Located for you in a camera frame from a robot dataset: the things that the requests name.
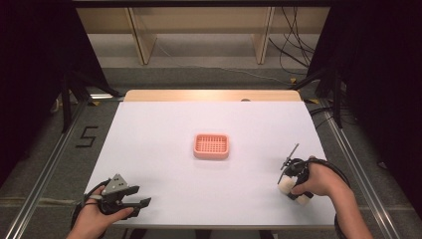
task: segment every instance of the cable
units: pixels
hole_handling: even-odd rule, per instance
[[[285,55],[288,55],[290,58],[292,58],[293,60],[295,60],[296,62],[298,62],[299,64],[301,64],[302,66],[304,66],[304,67],[306,67],[306,68],[308,68],[308,66],[305,64],[305,63],[303,63],[303,62],[301,62],[299,59],[297,59],[296,57],[294,57],[294,56],[292,56],[292,55],[290,55],[289,53],[287,53],[286,51],[284,51],[283,49],[281,49],[279,46],[277,46],[274,42],[273,42],[273,40],[271,40],[271,38],[269,38],[268,40],[270,40],[270,42],[280,51],[280,52],[282,52],[282,53],[284,53]]]
[[[347,177],[345,176],[345,174],[334,164],[323,160],[323,159],[318,159],[318,158],[310,158],[308,159],[308,164],[309,163],[317,163],[317,164],[321,164],[324,165],[326,167],[328,167],[329,169],[331,169],[332,171],[334,171],[344,182],[345,184],[347,184],[348,187],[350,187],[350,182],[348,181]]]
[[[297,48],[299,48],[299,49],[301,49],[301,51],[302,51],[302,55],[303,55],[303,57],[304,57],[304,59],[305,59],[305,61],[306,61],[306,64],[309,66],[309,63],[311,62],[311,59],[310,59],[310,57],[307,55],[307,52],[308,53],[314,53],[314,49],[313,48],[311,48],[310,46],[308,46],[302,39],[301,39],[301,37],[300,37],[300,35],[299,35],[299,26],[298,26],[298,21],[297,21],[297,16],[298,16],[298,8],[297,7],[294,7],[294,21],[293,21],[293,23],[291,23],[291,21],[289,20],[289,18],[288,18],[288,16],[287,16],[287,14],[286,14],[286,12],[285,12],[285,9],[284,9],[284,7],[282,7],[282,11],[283,11],[283,14],[284,14],[284,16],[285,16],[285,18],[286,18],[286,21],[288,22],[288,25],[289,25],[289,28],[290,28],[290,33],[289,33],[289,36],[288,37],[286,37],[286,34],[284,34],[284,36],[285,36],[285,38],[286,38],[286,42],[285,42],[285,44],[284,44],[284,46],[283,46],[283,49],[284,49],[284,47],[286,46],[286,44],[287,44],[287,42],[289,42],[289,43],[291,43],[294,47],[297,47]],[[296,40],[298,41],[298,46],[297,45],[295,45],[295,44],[293,44],[291,41],[290,41],[290,36],[291,35],[294,35],[294,37],[296,38]]]
[[[325,112],[327,110],[332,110],[332,107],[318,108],[318,109],[315,109],[315,110],[311,110],[310,115],[311,115],[311,117],[313,117],[314,115],[316,115],[318,113]]]
[[[23,204],[26,200],[26,197],[0,197],[0,205],[16,205],[16,204]],[[67,199],[55,199],[55,198],[48,198],[42,197],[40,198],[38,205],[41,206],[50,206],[50,205],[77,205],[78,203],[75,200],[67,200]]]
[[[123,232],[123,235],[121,236],[121,239],[125,239],[126,238],[126,235],[127,235],[127,231],[128,230],[129,230],[128,228],[124,228],[124,232]]]
[[[210,67],[204,67],[204,66],[199,66],[199,65],[181,65],[179,63],[177,63],[174,59],[173,56],[171,56],[167,51],[165,51],[161,45],[159,45],[158,42],[155,43],[157,45],[157,47],[168,57],[170,57],[170,60],[178,67],[182,67],[182,68],[204,68],[204,69],[219,69],[219,70],[224,70],[224,71],[228,71],[228,72],[234,72],[234,73],[242,73],[242,74],[247,74],[249,76],[252,77],[256,77],[256,78],[260,78],[260,79],[266,79],[266,80],[272,80],[272,81],[276,81],[279,82],[283,85],[287,85],[287,86],[292,86],[293,84],[290,83],[285,83],[282,82],[281,80],[277,79],[277,78],[271,78],[271,77],[264,77],[264,76],[258,76],[255,74],[252,74],[250,72],[246,72],[246,71],[241,71],[241,70],[235,70],[235,69],[229,69],[229,68],[210,68]]]
[[[332,119],[333,117],[329,117],[327,119],[324,119],[322,122],[320,122],[317,126],[316,129],[319,128],[323,123],[327,122],[328,120]]]

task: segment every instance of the gray floor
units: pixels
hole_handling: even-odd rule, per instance
[[[247,35],[159,35],[153,56],[147,66],[138,63],[133,40],[129,35],[91,35],[99,61],[110,85],[126,92],[130,89],[286,89],[292,78],[302,79],[282,70],[305,73],[306,68],[283,56],[269,45],[264,65],[257,65],[250,37]],[[283,36],[272,36],[279,46]],[[317,35],[303,36],[310,46],[317,42]],[[287,52],[301,57],[300,51],[287,45]],[[304,99],[314,99],[317,82],[301,89]],[[96,164],[106,134],[117,109],[118,101],[100,101],[97,106],[84,107],[67,140],[58,164],[46,183],[37,207],[22,238],[64,238],[69,232],[74,205],[86,189]],[[310,110],[318,104],[308,104]],[[401,192],[395,180],[376,165],[380,160],[376,150],[361,131],[348,110],[342,110],[343,132],[362,164],[369,182],[392,219],[401,238],[420,238],[422,221]],[[375,238],[384,234],[374,217],[356,177],[350,170],[344,153],[334,137],[325,114],[314,116],[317,132],[327,158],[340,167],[351,181],[360,210]],[[81,135],[86,126],[89,135],[96,139],[92,147],[86,145]],[[60,139],[62,115],[51,115],[38,140],[29,150],[28,158],[20,161],[9,179],[0,189],[0,236],[21,210]],[[122,238],[123,228],[111,227],[106,238]],[[278,238],[335,238],[332,229],[289,229],[274,231]],[[150,230],[145,238],[193,238],[189,230]],[[258,238],[256,231],[216,231],[212,238]]]

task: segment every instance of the white tabletop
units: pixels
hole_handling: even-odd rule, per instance
[[[194,136],[225,133],[223,160],[193,155]],[[305,206],[282,194],[280,168],[293,157],[324,158],[302,102],[120,103],[87,191],[116,173],[152,197],[139,216],[117,222],[145,228],[284,228],[331,226],[334,208],[315,196]]]

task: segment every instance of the hand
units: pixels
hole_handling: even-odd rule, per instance
[[[105,187],[101,186],[93,192],[93,195],[100,195],[103,189],[105,189]],[[89,199],[87,205],[81,210],[74,228],[68,235],[68,239],[97,239],[110,225],[127,217],[132,211],[133,208],[128,207],[121,209],[112,215],[104,215],[100,212],[97,201]]]
[[[338,225],[346,238],[368,238],[372,235],[360,214],[353,191],[330,168],[309,163],[310,177],[308,181],[292,188],[292,194],[306,191],[319,196],[328,196],[335,208]]]
[[[326,166],[311,162],[309,170],[309,179],[295,186],[291,191],[292,194],[302,194],[308,191],[318,196],[332,197],[340,190],[350,190],[347,184]]]

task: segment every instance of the orange plastic basket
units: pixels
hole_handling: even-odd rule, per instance
[[[197,158],[225,159],[229,156],[229,137],[226,134],[199,133],[195,136],[193,154]]]

